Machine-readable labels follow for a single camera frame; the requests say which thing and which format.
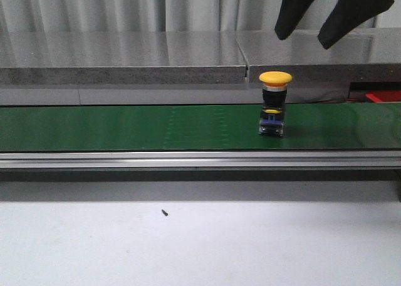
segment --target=gray countertop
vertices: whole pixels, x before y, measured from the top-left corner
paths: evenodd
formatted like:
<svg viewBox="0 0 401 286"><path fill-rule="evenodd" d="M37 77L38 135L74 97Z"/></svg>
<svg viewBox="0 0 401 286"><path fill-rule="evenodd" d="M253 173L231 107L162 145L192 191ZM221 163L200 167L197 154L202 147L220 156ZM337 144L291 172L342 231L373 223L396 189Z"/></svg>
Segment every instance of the gray countertop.
<svg viewBox="0 0 401 286"><path fill-rule="evenodd" d="M0 33L0 84L401 81L401 29L359 29L329 50L317 31Z"/></svg>

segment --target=yellow button cap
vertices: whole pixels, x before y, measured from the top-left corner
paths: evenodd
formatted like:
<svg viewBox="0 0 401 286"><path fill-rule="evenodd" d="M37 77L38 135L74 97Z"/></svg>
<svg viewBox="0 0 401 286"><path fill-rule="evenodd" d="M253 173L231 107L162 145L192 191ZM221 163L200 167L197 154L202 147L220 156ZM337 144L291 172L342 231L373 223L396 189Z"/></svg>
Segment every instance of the yellow button cap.
<svg viewBox="0 0 401 286"><path fill-rule="evenodd" d="M267 86L278 86L285 85L286 83L293 80L293 77L282 71L267 71L259 76L259 79L265 83Z"/></svg>

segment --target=green conveyor belt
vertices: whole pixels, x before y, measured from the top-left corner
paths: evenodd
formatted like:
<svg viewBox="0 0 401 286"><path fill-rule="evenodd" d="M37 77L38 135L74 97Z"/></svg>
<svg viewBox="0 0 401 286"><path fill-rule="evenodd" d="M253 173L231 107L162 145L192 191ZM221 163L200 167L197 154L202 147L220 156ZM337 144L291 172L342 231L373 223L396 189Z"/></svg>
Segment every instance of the green conveyor belt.
<svg viewBox="0 0 401 286"><path fill-rule="evenodd" d="M0 150L401 148L401 103L287 105L284 138L258 135L260 107L1 107Z"/></svg>

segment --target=red object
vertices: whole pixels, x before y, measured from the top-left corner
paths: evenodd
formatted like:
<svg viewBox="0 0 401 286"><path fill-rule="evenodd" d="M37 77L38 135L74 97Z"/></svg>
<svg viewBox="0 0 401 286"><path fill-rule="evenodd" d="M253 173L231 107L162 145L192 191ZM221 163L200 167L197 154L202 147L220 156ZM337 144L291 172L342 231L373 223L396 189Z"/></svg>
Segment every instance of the red object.
<svg viewBox="0 0 401 286"><path fill-rule="evenodd" d="M393 103L401 101L401 90L382 90L366 93L366 97L375 103Z"/></svg>

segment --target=aluminum rail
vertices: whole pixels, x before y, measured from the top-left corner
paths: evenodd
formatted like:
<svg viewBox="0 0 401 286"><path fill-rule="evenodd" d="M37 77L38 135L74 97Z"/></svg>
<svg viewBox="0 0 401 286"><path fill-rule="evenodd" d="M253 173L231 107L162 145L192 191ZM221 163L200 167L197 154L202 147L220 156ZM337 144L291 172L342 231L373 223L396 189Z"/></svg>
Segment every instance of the aluminum rail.
<svg viewBox="0 0 401 286"><path fill-rule="evenodd" d="M401 168L401 150L0 153L0 170L52 168Z"/></svg>

